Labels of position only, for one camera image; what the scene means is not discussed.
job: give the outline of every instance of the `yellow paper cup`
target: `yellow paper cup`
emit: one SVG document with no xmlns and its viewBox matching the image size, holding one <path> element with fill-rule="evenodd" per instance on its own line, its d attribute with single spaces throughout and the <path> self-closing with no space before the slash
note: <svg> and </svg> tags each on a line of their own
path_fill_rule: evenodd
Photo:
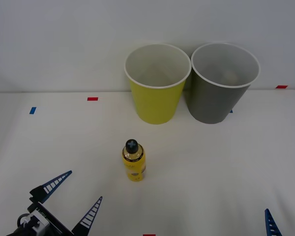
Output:
<svg viewBox="0 0 295 236">
<path fill-rule="evenodd" d="M 163 124 L 175 114 L 191 61 L 175 46 L 152 44 L 133 51 L 124 71 L 139 117 L 150 124 Z"/>
</svg>

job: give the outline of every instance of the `white wall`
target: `white wall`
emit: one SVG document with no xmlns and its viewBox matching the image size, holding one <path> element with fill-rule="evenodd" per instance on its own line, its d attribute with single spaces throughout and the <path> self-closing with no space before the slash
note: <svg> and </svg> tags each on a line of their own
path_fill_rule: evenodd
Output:
<svg viewBox="0 0 295 236">
<path fill-rule="evenodd" d="M 134 48 L 211 41 L 255 54 L 251 88 L 295 88 L 295 0 L 0 0 L 0 91 L 129 90 Z"/>
</svg>

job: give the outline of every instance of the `bottle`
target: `bottle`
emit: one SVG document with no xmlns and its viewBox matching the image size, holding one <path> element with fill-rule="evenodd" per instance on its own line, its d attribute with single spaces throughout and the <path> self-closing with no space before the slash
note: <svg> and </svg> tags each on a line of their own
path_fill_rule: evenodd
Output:
<svg viewBox="0 0 295 236">
<path fill-rule="evenodd" d="M 122 150 L 122 160 L 131 181 L 143 180 L 146 173 L 146 154 L 134 139 L 129 139 Z"/>
</svg>

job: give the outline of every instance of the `black bottle cap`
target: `black bottle cap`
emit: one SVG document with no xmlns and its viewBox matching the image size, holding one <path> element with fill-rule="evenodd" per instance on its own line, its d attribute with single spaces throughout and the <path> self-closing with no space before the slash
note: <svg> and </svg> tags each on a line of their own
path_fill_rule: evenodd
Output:
<svg viewBox="0 0 295 236">
<path fill-rule="evenodd" d="M 129 139 L 126 142 L 126 150 L 130 154 L 136 153 L 139 150 L 138 142 L 135 141 L 134 139 Z"/>
</svg>

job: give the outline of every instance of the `white tabletop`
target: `white tabletop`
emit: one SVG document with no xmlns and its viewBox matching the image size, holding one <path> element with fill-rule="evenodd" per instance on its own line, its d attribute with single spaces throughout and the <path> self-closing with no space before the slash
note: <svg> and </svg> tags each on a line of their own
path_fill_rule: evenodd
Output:
<svg viewBox="0 0 295 236">
<path fill-rule="evenodd" d="M 122 164 L 130 138 L 146 150 L 141 182 Z M 151 125 L 129 92 L 0 94 L 0 236 L 30 190 L 69 170 L 44 206 L 71 230 L 103 196 L 90 236 L 265 236 L 266 208 L 295 236 L 295 91 L 247 91 L 211 125 L 183 98 L 171 121 Z"/>
</svg>

